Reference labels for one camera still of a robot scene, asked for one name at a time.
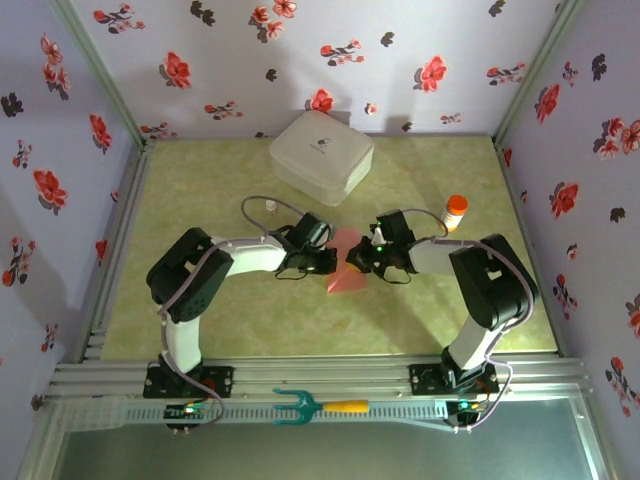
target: metal bracket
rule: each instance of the metal bracket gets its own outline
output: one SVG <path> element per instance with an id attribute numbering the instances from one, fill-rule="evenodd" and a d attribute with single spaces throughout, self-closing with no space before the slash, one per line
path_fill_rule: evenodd
<path id="1" fill-rule="evenodd" d="M 222 398 L 229 398 L 233 388 L 233 368 L 203 366 L 199 371 L 198 381 L 215 390 Z M 168 375 L 166 370 L 158 365 L 147 369 L 147 378 L 144 381 L 142 396 L 144 398 L 197 399 L 206 397 L 206 394 L 187 382 L 176 382 L 174 376 Z"/>
<path id="2" fill-rule="evenodd" d="M 484 372 L 475 378 L 476 381 L 460 389 L 452 390 L 450 386 L 445 385 L 439 363 L 409 365 L 409 380 L 411 393 L 414 396 L 446 395 L 452 393 L 482 395 L 483 393 L 487 393 L 487 389 L 489 393 L 498 393 L 500 391 L 496 369 L 491 364 L 486 365 Z"/>

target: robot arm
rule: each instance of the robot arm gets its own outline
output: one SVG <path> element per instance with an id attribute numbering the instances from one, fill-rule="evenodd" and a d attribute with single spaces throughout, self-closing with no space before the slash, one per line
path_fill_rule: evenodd
<path id="1" fill-rule="evenodd" d="M 468 385 L 483 373 L 487 355 L 503 332 L 529 309 L 529 299 L 538 298 L 533 279 L 502 235 L 480 242 L 438 237 L 416 241 L 400 210 L 378 216 L 371 234 L 347 256 L 362 273 L 372 272 L 385 281 L 389 267 L 408 274 L 456 276 L 469 316 L 442 352 L 441 373 L 452 390 Z"/>
<path id="2" fill-rule="evenodd" d="M 153 301 L 169 307 L 166 313 L 166 351 L 180 371 L 194 371 L 202 362 L 200 315 L 209 307 L 224 279 L 253 271 L 282 273 L 291 268 L 304 274 L 326 275 L 336 269 L 336 250 L 323 247 L 331 229 L 313 213 L 296 226 L 269 235 L 225 241 L 199 228 L 188 230 L 147 275 Z M 199 265 L 192 281 L 188 264 Z"/>

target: purple wall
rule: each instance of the purple wall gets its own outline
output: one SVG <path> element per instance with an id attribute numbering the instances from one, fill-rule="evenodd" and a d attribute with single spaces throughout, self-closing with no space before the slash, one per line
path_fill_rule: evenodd
<path id="1" fill-rule="evenodd" d="M 640 476 L 640 3 L 587 2 L 504 142 L 550 315 Z"/>
<path id="2" fill-rule="evenodd" d="M 2 2 L 0 16 L 0 476 L 12 479 L 31 399 L 79 340 L 132 141 L 45 0 Z"/>

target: table surface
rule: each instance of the table surface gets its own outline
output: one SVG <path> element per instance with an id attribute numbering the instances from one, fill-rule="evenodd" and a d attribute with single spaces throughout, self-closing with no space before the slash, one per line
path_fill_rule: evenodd
<path id="1" fill-rule="evenodd" d="M 161 350 L 157 306 L 145 277 L 189 228 L 238 238 L 259 231 L 240 213 L 241 200 L 271 195 L 314 211 L 338 227 L 367 232 L 377 214 L 421 207 L 438 214 L 454 193 L 469 210 L 452 238 L 501 233 L 531 271 L 522 235 L 489 137 L 375 138 L 370 173 L 338 207 L 326 207 L 271 172 L 268 139 L 159 143 L 150 160 L 114 301 L 103 360 L 151 360 Z M 250 214 L 269 228 L 295 223 L 264 202 Z M 417 237 L 439 232 L 412 214 Z M 226 279 L 201 320 L 205 358 L 291 355 L 436 354 L 457 335 L 467 311 L 453 276 L 416 275 L 408 285 L 367 277 L 367 288 L 327 293 L 327 277 L 279 281 L 256 272 Z M 542 303 L 498 351 L 554 351 Z"/>

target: floral wallpaper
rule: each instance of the floral wallpaper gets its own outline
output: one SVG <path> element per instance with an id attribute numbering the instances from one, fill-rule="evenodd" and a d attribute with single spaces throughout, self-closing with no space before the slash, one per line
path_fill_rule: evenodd
<path id="1" fill-rule="evenodd" d="M 310 108 L 366 133 L 493 134 L 561 2 L 69 1 L 150 139 L 274 137 Z"/>
<path id="2" fill-rule="evenodd" d="M 0 17 L 11 19 L 0 33 L 11 66 L 0 69 L 0 409 L 11 412 L 0 477 L 11 480 L 79 340 L 132 142 L 46 0 L 2 2 Z"/>
<path id="3" fill-rule="evenodd" d="M 639 23 L 635 0 L 583 7 L 502 144 L 550 317 L 586 361 L 620 478 L 640 478 Z"/>

